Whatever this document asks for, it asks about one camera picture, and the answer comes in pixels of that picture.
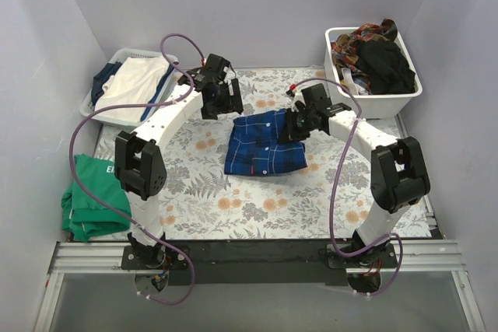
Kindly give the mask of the blue plaid long sleeve shirt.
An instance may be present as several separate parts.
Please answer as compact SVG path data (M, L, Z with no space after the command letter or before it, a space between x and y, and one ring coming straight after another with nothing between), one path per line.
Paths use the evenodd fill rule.
M271 176L307 168L304 143L279 143L285 124L285 109L235 118L224 173L234 176Z

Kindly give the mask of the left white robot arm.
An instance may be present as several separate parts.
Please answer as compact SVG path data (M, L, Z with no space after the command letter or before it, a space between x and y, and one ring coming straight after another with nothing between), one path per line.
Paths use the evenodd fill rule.
M185 99L161 107L133 132L122 131L115 140L114 171L130 203L137 224L128 234L133 258L142 266L156 270L167 258L160 224L158 193L167 180L161 149L190 117L200 112L204 120L216 120L220 114L243 113L238 79L226 80L231 63L210 54L202 67L188 71L178 79L173 95L195 84Z

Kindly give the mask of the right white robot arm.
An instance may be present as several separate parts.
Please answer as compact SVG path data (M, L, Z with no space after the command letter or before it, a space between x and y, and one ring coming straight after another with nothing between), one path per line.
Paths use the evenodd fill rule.
M293 104L286 110L279 142L301 141L312 131L343 140L370 163L373 204L347 246L331 241L334 257L370 267L383 254L400 218L430 192L430 179L420 143L413 137L396 138L362 118L358 103L333 103L322 84L290 86Z

